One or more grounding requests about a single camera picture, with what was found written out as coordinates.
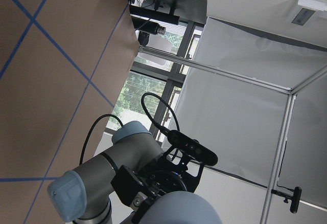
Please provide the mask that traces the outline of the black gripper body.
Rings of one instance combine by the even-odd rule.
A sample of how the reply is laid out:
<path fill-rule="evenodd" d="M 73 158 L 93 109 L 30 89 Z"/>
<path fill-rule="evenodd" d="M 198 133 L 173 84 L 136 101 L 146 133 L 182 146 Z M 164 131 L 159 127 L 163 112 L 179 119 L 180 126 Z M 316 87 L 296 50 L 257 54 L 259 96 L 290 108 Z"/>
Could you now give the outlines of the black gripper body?
<path fill-rule="evenodd" d="M 187 172 L 188 163 L 194 160 L 183 154 L 178 164 L 163 153 L 146 164 L 138 173 L 123 165 L 111 185 L 120 201 L 133 209 L 129 223 L 140 223 L 141 218 L 162 196 L 177 192 L 195 192 L 199 185 L 204 163 L 199 164 L 196 176 Z"/>

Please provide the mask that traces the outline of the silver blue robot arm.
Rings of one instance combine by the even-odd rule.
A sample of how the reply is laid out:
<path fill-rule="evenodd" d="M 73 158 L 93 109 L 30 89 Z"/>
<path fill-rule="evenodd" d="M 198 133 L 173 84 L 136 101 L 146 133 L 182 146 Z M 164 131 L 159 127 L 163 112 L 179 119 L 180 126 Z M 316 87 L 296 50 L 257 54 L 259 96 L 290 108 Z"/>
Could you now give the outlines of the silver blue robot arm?
<path fill-rule="evenodd" d="M 132 121 L 112 136 L 113 145 L 92 159 L 67 171 L 48 186 L 49 197 L 66 222 L 110 223 L 110 194 L 133 209 L 129 223 L 185 221 L 200 199 L 195 190 L 201 174 L 187 171 L 193 157 L 180 162 L 168 159 L 152 134 Z"/>

